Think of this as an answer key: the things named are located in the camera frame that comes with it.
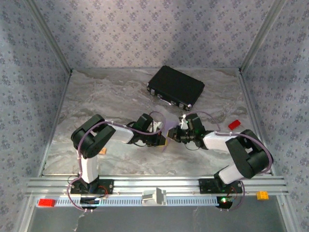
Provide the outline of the purple paper sheet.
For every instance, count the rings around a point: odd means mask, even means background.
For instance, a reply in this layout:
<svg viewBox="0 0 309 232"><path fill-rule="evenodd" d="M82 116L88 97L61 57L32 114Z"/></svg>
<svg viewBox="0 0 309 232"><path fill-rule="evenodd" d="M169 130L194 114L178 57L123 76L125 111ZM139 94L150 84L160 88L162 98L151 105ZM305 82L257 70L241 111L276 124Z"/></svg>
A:
<svg viewBox="0 0 309 232"><path fill-rule="evenodd" d="M165 125L164 125L164 128L162 130L162 135L164 135L166 142L163 145L163 148L161 150L162 153L164 153L166 151L167 146L171 142L171 139L168 138L169 130L176 127L179 124L179 117L176 116L176 115L173 115L173 114L165 115L164 119L165 119Z"/></svg>

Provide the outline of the small red toy brick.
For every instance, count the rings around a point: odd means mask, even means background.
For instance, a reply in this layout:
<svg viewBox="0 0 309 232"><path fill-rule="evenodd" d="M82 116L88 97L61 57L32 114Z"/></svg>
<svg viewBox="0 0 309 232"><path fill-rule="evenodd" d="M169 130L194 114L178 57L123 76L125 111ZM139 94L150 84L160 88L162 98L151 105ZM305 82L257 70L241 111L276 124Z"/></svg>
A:
<svg viewBox="0 0 309 232"><path fill-rule="evenodd" d="M228 125L228 128L231 130L231 131L234 131L236 130L237 128L239 128L241 125L241 122L236 119L234 120L233 122L231 122L229 125Z"/></svg>

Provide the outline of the black hard case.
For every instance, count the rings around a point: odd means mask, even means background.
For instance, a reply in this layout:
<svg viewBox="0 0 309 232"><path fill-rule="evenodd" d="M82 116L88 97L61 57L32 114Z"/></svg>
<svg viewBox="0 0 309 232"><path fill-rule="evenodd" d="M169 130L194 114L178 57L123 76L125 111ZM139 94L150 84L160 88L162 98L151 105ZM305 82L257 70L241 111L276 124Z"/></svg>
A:
<svg viewBox="0 0 309 232"><path fill-rule="evenodd" d="M201 93L205 84L169 66L162 66L147 83L147 91L183 110L190 111Z"/></svg>

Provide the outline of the black controller board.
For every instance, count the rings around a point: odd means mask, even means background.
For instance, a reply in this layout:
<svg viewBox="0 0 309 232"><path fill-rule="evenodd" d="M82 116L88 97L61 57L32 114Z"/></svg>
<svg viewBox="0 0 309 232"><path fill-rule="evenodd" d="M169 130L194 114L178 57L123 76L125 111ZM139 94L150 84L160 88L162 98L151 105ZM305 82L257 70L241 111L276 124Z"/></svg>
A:
<svg viewBox="0 0 309 232"><path fill-rule="evenodd" d="M234 198L233 197L217 197L217 203L218 205L216 206L219 209L230 209L232 207Z"/></svg>
<svg viewBox="0 0 309 232"><path fill-rule="evenodd" d="M80 205L82 209L96 209L99 206L100 198L81 197Z"/></svg>

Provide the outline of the large red toy brick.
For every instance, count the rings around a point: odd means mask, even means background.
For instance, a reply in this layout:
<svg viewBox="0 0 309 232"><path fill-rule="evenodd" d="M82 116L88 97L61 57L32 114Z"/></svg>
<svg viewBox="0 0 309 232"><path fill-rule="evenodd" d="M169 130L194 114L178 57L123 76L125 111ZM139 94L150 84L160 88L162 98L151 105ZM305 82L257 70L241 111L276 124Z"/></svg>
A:
<svg viewBox="0 0 309 232"><path fill-rule="evenodd" d="M54 207L56 204L55 199L46 199L46 198L41 198L38 201L38 206L39 207Z"/></svg>

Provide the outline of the aluminium mounting rail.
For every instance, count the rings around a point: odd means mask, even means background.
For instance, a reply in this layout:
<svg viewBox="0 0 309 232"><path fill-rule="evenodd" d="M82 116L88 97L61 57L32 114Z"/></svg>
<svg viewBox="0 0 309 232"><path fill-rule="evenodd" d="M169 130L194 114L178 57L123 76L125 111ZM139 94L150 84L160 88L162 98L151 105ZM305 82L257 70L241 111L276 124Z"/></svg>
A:
<svg viewBox="0 0 309 232"><path fill-rule="evenodd" d="M138 196L145 190L160 188L168 196L199 195L199 180L212 179L212 176L159 176L159 175L116 175L100 176L100 179L113 180L113 194L119 196ZM68 182L73 176L46 175L31 178L28 181L26 195L64 196ZM266 191L270 196L288 195L289 191L282 176L257 175L244 179L245 195L253 196L259 191Z"/></svg>

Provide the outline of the grey metal bracket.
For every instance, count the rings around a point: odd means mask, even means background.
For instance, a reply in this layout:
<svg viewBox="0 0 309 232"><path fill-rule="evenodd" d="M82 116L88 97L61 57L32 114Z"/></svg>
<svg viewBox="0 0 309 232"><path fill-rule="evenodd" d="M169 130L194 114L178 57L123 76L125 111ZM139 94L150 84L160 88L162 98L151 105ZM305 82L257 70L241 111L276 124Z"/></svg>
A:
<svg viewBox="0 0 309 232"><path fill-rule="evenodd" d="M167 205L167 193L160 188L145 190L142 193L141 202L143 206L165 206Z"/></svg>

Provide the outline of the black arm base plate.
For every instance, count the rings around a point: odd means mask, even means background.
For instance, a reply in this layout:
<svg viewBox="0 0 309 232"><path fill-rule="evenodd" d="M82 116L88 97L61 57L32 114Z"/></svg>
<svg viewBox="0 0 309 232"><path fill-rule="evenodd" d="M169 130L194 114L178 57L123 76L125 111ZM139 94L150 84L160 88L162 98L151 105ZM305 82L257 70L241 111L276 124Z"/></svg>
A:
<svg viewBox="0 0 309 232"><path fill-rule="evenodd" d="M228 194L243 193L240 181L225 184L223 181L214 178L201 178L198 180L199 191L201 194Z"/></svg>
<svg viewBox="0 0 309 232"><path fill-rule="evenodd" d="M113 185L113 179L97 179L90 184L80 179L72 184L70 193L82 195L109 195L113 193Z"/></svg>

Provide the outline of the aluminium table side rail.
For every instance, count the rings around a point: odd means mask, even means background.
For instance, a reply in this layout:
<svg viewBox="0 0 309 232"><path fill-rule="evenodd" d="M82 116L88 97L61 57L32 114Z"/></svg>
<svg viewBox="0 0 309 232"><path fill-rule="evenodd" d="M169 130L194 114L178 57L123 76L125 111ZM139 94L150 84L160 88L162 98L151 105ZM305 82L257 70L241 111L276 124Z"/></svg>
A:
<svg viewBox="0 0 309 232"><path fill-rule="evenodd" d="M60 102L59 102L59 104L57 106L56 116L55 116L55 119L54 119L53 124L52 124L52 130L51 130L51 132L49 134L49 137L48 137L48 140L47 140L47 144L46 144L44 152L43 152L43 157L42 157L42 160L41 160L41 163L40 163L40 167L39 167L39 170L38 170L37 177L42 177L43 176L43 171L44 171L44 167L45 167L45 164L46 164L46 159L48 157L48 150L50 148L50 145L52 143L52 140L53 140L56 128L57 128L57 124L58 124L58 120L59 120L59 115L61 113L61 108L62 108L62 105L63 105L63 101L64 101L64 98L65 98L65 95L66 95L66 91L67 91L68 85L70 83L70 78L72 76L72 72L73 72L73 69L70 69L70 72L68 74L68 78L67 78L67 80L65 82L65 85L64 85L64 88L62 90Z"/></svg>
<svg viewBox="0 0 309 232"><path fill-rule="evenodd" d="M252 123L253 126L253 131L255 132L255 134L257 135L258 139L263 143L263 145L266 147L266 149L268 149L267 147L267 143L263 137L263 131L261 130L259 124L258 124L258 115L256 114L255 108L254 108L254 103L253 103L253 99L248 91L248 88L246 86L244 77L242 75L242 70L240 68L237 69L238 71L238 78L239 78L239 83L240 83L240 87L241 90L243 92L246 104L247 104L247 108L248 108L248 114L249 114L249 118L250 121Z"/></svg>

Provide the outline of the aluminium frame post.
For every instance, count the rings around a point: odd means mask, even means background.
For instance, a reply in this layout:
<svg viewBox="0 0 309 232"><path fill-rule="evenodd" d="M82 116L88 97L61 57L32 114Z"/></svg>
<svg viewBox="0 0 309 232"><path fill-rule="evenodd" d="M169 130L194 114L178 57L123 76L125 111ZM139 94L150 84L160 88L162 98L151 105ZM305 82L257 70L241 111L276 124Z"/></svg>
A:
<svg viewBox="0 0 309 232"><path fill-rule="evenodd" d="M276 22L277 18L280 15L284 5L288 0L274 0L271 5L268 13L266 14L265 20L263 21L261 28L259 29L253 43L246 54L242 64L239 67L239 73L244 74L249 68L250 64L253 62L258 50L263 45L268 33L270 32L272 26Z"/></svg>
<svg viewBox="0 0 309 232"><path fill-rule="evenodd" d="M37 23L39 29L43 33L43 36L44 36L46 42L50 46L51 50L53 51L54 55L56 56L61 67L68 74L70 74L71 68L70 68L65 56L63 55L60 47L58 46L56 39L52 35L52 32L49 29L49 27L48 27L48 25L47 25L47 23L46 23L46 21L43 17L43 14L40 12L37 4L35 3L34 0L22 0L22 1L25 3L27 8L29 9L30 14L32 15L32 17L34 18L35 22Z"/></svg>

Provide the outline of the aluminium frame leg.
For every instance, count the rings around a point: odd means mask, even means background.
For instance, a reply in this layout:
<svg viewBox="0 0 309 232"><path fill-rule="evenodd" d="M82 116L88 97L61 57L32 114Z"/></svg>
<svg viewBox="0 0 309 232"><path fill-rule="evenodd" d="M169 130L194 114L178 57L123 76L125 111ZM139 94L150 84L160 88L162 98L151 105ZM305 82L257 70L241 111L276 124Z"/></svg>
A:
<svg viewBox="0 0 309 232"><path fill-rule="evenodd" d="M36 206L37 197L29 196L26 200L25 206L23 207L22 217L20 219L17 232L28 232L31 218Z"/></svg>
<svg viewBox="0 0 309 232"><path fill-rule="evenodd" d="M277 201L287 232L296 232L290 204L286 195L278 195Z"/></svg>

